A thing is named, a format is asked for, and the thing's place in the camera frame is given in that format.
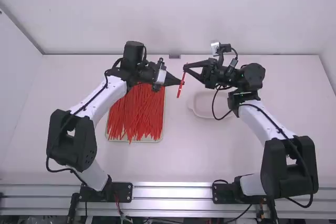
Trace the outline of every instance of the black cable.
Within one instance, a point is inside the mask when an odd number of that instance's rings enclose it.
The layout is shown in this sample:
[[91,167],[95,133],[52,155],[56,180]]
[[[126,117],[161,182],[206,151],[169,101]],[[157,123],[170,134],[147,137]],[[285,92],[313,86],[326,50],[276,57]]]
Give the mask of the black cable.
[[[299,151],[297,150],[296,146],[293,144],[293,142],[288,138],[288,136],[284,133],[284,131],[272,120],[272,118],[270,118],[268,116],[268,114],[266,114],[261,108],[259,108],[258,106],[255,106],[254,104],[249,104],[249,103],[244,103],[244,104],[240,104],[238,107],[240,106],[250,106],[250,107],[253,107],[255,109],[257,109],[258,111],[260,111],[270,122],[271,124],[274,125],[274,127],[278,130],[279,133],[281,133],[285,139],[288,140],[288,143],[290,144],[290,146],[292,147],[293,151],[295,152],[299,162],[302,164],[303,166],[303,170],[305,171],[305,174],[310,177],[309,175],[309,171],[308,171],[308,168],[307,168],[307,165],[305,163],[305,161],[303,160],[301,154],[299,153]],[[311,186],[311,190],[313,191],[313,183],[311,181],[311,179],[309,179],[309,183],[310,183],[310,186]],[[287,200],[295,203],[296,205],[302,207],[302,208],[308,208],[311,206],[311,204],[313,203],[313,193],[310,194],[310,198],[309,198],[309,202],[307,205],[302,205],[301,203],[298,203],[297,201],[291,199],[291,198],[286,198]]]
[[51,170],[50,168],[49,168],[49,156],[47,155],[47,159],[46,159],[46,168],[47,168],[47,171],[48,172],[50,172],[50,173],[60,173],[60,172],[65,172],[65,171],[69,171],[69,172],[71,172],[71,173],[73,173],[84,185],[87,185],[86,183],[85,183],[85,181],[84,180],[82,180],[80,177],[79,177],[79,175],[76,173],[76,171],[75,170],[73,170],[73,169],[71,169],[71,168],[64,168],[64,169],[60,169],[60,170]]
[[[118,60],[116,60],[116,62],[113,64],[113,67],[115,67],[114,65],[118,65],[118,63],[121,61],[122,58],[119,58]],[[104,76],[105,76],[105,85],[87,102],[85,103],[82,107],[80,107],[74,114],[72,114],[66,121],[65,123],[62,125],[58,135],[56,136],[56,138],[54,139],[53,142],[55,142],[59,136],[61,135],[62,131],[64,130],[64,128],[67,126],[67,124],[71,121],[71,119],[77,115],[79,112],[81,112],[82,110],[86,110],[86,107],[97,97],[100,95],[100,93],[106,89],[108,87],[108,79],[107,79],[107,70],[104,72]],[[60,173],[60,172],[64,172],[64,171],[70,171],[71,173],[73,173],[84,185],[87,185],[85,183],[84,180],[82,180],[79,175],[77,174],[77,172],[74,170],[74,169],[71,169],[71,168],[64,168],[64,169],[59,169],[59,170],[52,170],[49,168],[49,158],[50,158],[50,153],[51,151],[53,150],[53,146],[50,147],[50,151],[49,153],[47,153],[47,158],[46,158],[46,168],[47,168],[47,171],[50,172],[50,173]]]
[[212,184],[215,184],[217,182],[223,182],[223,183],[229,184],[229,182],[224,180],[224,179],[217,179],[217,180],[213,181]]
[[115,63],[112,65],[112,68],[116,68],[117,65],[122,61],[122,58],[119,58],[118,60],[115,61]]
[[216,99],[216,95],[217,95],[217,93],[219,92],[219,90],[225,90],[225,89],[229,89],[229,88],[231,88],[231,87],[229,86],[229,87],[224,87],[224,88],[216,88],[217,91],[216,91],[216,93],[215,93],[215,95],[214,95],[214,97],[213,97],[213,99],[212,99],[212,104],[211,104],[212,116],[214,117],[214,119],[216,119],[216,120],[218,120],[218,121],[220,121],[220,120],[224,119],[225,117],[227,117],[227,115],[229,115],[229,114],[231,113],[231,111],[232,111],[232,110],[229,110],[229,111],[228,111],[225,115],[223,115],[221,118],[216,117],[216,115],[215,115],[215,111],[214,111],[214,103],[215,103],[215,99]]
[[252,204],[249,205],[248,208],[246,208],[245,211],[242,212],[239,216],[237,216],[236,218],[233,218],[233,219],[231,219],[231,220],[225,221],[225,222],[223,222],[223,224],[228,224],[228,223],[230,223],[230,222],[233,222],[233,221],[235,221],[235,220],[238,220],[241,216],[243,216],[243,215],[244,215],[244,214],[251,208],[251,206],[252,206]]
[[235,59],[238,60],[238,53],[237,53],[237,51],[236,51],[233,47],[231,47],[231,49],[232,49],[232,51],[235,52],[235,54],[236,54],[236,58],[235,58]]

